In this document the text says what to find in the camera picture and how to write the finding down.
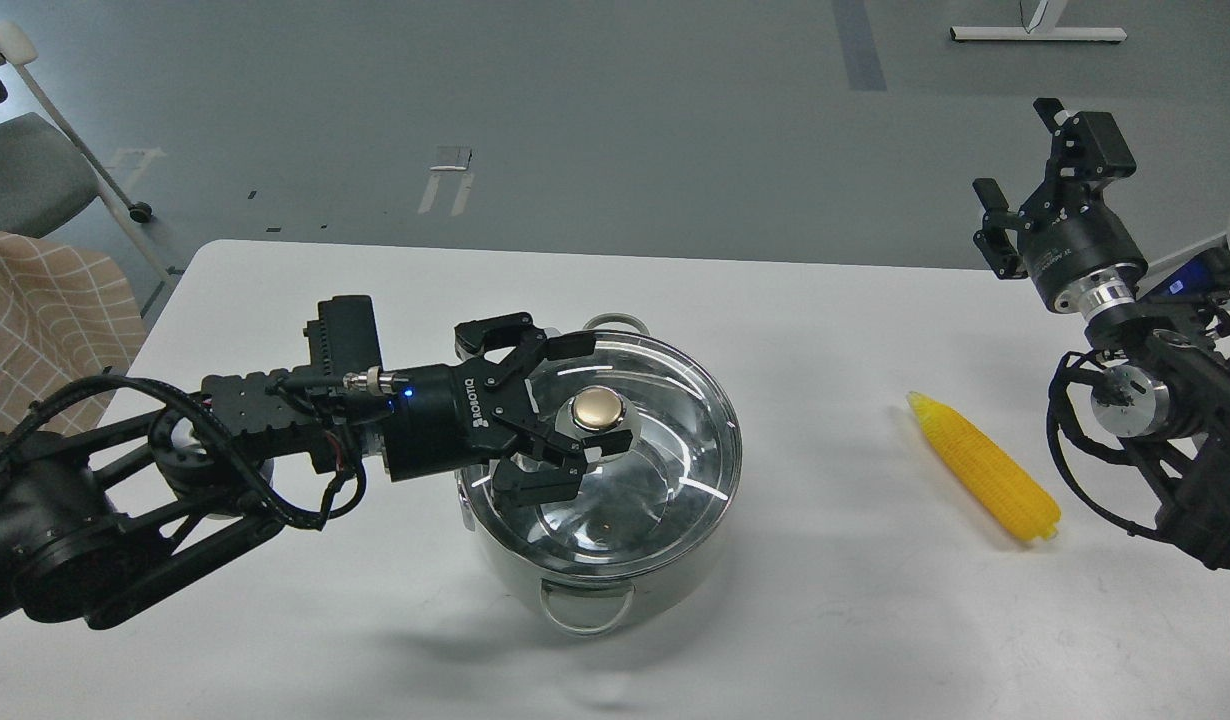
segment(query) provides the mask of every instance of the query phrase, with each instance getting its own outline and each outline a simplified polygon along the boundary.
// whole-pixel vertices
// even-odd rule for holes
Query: chair wheel
[[[137,202],[127,209],[130,210],[132,220],[135,223],[144,224],[153,219],[153,207],[148,202]]]

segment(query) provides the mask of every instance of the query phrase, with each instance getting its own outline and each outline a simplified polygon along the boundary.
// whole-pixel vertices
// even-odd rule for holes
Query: chair
[[[59,114],[25,65],[36,59],[30,38],[15,23],[0,23],[0,65],[10,63],[25,80],[54,126],[37,113],[21,114],[0,124],[0,229],[22,236],[43,238],[76,217],[98,197],[117,225],[153,266],[157,277],[173,283],[171,268],[148,246],[135,228],[123,222],[148,223],[153,208],[130,202],[89,146]],[[0,79],[0,102],[7,98]]]

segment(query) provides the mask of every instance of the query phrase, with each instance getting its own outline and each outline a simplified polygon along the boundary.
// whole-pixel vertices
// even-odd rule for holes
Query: beige checkered fabric
[[[148,331],[107,255],[0,231],[0,432],[27,406],[106,366],[125,372]],[[90,398],[46,430],[93,428],[108,396]]]

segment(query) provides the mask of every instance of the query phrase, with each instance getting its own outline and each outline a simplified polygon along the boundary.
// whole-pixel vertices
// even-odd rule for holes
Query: lid knob
[[[624,420],[624,399],[606,386],[587,386],[574,395],[569,417],[589,432],[600,433]]]

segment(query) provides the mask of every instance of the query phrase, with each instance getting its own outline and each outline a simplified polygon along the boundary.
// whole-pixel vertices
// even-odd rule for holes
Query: pot handle
[[[593,329],[599,329],[601,325],[609,325],[611,322],[629,325],[635,329],[635,331],[643,334],[645,336],[651,335],[651,331],[646,329],[646,322],[642,322],[642,320],[625,313],[603,313],[601,315],[597,315],[597,318],[588,320],[588,322],[584,322],[584,329],[585,331],[592,331]]]
[[[569,597],[619,597],[624,594],[624,603],[620,603],[619,610],[615,610],[615,615],[611,615],[610,620],[606,620],[601,625],[573,625],[566,623],[566,620],[557,618],[556,612],[552,610],[552,606],[549,602],[551,593],[568,594]],[[633,607],[633,583],[625,583],[621,587],[615,587],[610,590],[587,590],[587,588],[573,588],[568,585],[551,583],[547,580],[539,580],[539,606],[542,607],[542,613],[545,617],[552,622],[557,628],[569,633],[571,635],[581,635],[581,638],[588,638],[588,635],[600,635],[603,633],[609,633],[620,623],[624,623],[624,618],[629,615],[629,609]]]

